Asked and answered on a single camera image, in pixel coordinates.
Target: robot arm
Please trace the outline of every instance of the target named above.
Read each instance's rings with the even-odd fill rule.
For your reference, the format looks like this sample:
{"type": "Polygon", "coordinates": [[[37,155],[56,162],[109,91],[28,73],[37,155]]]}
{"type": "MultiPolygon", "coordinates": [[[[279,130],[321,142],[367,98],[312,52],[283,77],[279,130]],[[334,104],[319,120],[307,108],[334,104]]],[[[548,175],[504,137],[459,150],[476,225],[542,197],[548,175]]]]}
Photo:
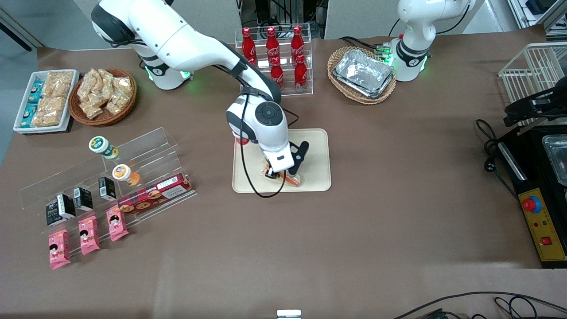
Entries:
{"type": "Polygon", "coordinates": [[[92,21],[104,40],[136,50],[162,89],[181,85],[180,71],[212,65],[226,71],[244,86],[227,110],[230,128],[240,136],[243,122],[243,138],[258,141],[275,172],[299,165],[291,153],[279,87],[227,44],[196,31],[162,0],[102,0],[92,21]]]}
{"type": "Polygon", "coordinates": [[[392,67],[398,81],[417,77],[425,63],[425,56],[435,40],[437,30],[433,22],[456,18],[476,0],[400,0],[397,13],[406,24],[402,39],[391,43],[392,67]]]}

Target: acrylic bottle rack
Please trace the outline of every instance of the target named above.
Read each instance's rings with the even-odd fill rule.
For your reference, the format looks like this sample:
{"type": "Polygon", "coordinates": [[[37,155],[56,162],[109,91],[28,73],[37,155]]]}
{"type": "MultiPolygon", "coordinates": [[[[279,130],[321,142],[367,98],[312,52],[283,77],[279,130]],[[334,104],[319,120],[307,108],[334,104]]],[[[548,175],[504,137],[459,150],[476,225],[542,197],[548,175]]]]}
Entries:
{"type": "MultiPolygon", "coordinates": [[[[305,66],[307,67],[307,89],[305,92],[295,90],[295,67],[291,64],[291,41],[293,39],[293,27],[297,24],[284,24],[274,26],[276,37],[280,44],[280,62],[283,70],[283,89],[282,96],[313,94],[313,50],[311,42],[311,28],[309,23],[301,23],[303,28],[302,38],[304,42],[305,66]]],[[[268,41],[268,27],[250,28],[250,37],[256,44],[256,55],[258,57],[258,70],[270,78],[271,68],[266,52],[266,42],[268,41]]],[[[242,54],[242,29],[236,29],[235,46],[238,53],[242,54]]]]}
{"type": "MultiPolygon", "coordinates": [[[[183,176],[189,178],[179,162],[177,153],[173,149],[175,146],[177,146],[177,142],[171,135],[164,128],[158,128],[117,146],[119,155],[113,160],[98,156],[20,190],[22,209],[37,216],[35,220],[39,225],[38,228],[42,229],[42,234],[48,236],[66,229],[69,232],[71,255],[74,255],[81,250],[78,232],[78,222],[80,220],[95,215],[100,241],[102,242],[109,238],[106,211],[117,205],[118,202],[117,200],[109,202],[100,198],[99,178],[108,177],[114,181],[118,199],[178,173],[182,173],[183,176]],[[112,178],[112,170],[118,164],[128,165],[133,171],[140,174],[143,182],[137,187],[131,187],[126,183],[114,180],[112,178]],[[54,227],[47,226],[45,206],[54,202],[59,194],[73,197],[73,190],[77,187],[91,192],[94,209],[89,212],[76,209],[77,216],[75,218],[54,227]]],[[[125,214],[124,218],[128,227],[131,227],[195,194],[196,191],[193,189],[153,209],[133,215],[125,214]]]]}

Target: coca-cola bottle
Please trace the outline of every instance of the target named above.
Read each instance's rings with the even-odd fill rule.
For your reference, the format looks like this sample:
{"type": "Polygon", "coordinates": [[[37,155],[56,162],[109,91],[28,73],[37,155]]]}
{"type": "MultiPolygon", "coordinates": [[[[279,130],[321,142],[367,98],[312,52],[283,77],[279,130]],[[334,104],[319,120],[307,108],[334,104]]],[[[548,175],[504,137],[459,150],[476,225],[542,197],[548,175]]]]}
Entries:
{"type": "Polygon", "coordinates": [[[291,65],[297,64],[297,56],[303,55],[303,38],[301,37],[301,26],[293,27],[293,39],[291,41],[291,65]]]}
{"type": "Polygon", "coordinates": [[[258,58],[256,56],[256,44],[254,40],[250,37],[250,28],[244,27],[242,28],[242,35],[244,36],[244,40],[242,41],[242,52],[244,53],[244,57],[250,64],[253,66],[258,66],[258,58]]]}
{"type": "Polygon", "coordinates": [[[280,57],[280,43],[276,39],[276,29],[274,27],[268,27],[266,51],[268,51],[268,62],[272,66],[272,57],[280,57]]]}
{"type": "Polygon", "coordinates": [[[305,55],[297,56],[295,66],[295,90],[305,92],[307,90],[307,67],[305,66],[305,55]]]}
{"type": "Polygon", "coordinates": [[[272,75],[272,80],[278,84],[280,89],[284,88],[284,70],[280,66],[280,57],[272,57],[270,58],[270,62],[272,64],[272,71],[270,72],[272,75]]]}

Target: white wire basket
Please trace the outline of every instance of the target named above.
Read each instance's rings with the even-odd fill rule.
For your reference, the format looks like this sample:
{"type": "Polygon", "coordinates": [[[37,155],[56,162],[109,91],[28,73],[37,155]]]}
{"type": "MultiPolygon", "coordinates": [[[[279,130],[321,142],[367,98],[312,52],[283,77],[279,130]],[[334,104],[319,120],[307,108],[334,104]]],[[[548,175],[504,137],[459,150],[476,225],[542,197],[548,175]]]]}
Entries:
{"type": "MultiPolygon", "coordinates": [[[[504,82],[510,103],[551,89],[567,71],[567,42],[532,43],[521,50],[498,73],[504,82]]],[[[518,123],[526,126],[536,119],[518,123]]],[[[542,125],[567,124],[567,118],[544,121],[542,125]]]]}

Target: red switch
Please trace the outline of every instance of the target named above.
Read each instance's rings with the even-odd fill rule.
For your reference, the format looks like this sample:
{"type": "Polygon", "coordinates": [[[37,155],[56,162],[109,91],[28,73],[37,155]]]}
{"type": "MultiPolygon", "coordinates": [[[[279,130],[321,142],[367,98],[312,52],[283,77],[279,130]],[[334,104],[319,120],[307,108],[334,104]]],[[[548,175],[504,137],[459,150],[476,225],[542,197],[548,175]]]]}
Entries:
{"type": "Polygon", "coordinates": [[[530,196],[525,200],[522,200],[522,207],[525,210],[532,212],[534,214],[541,212],[541,202],[535,196],[530,196]]]}

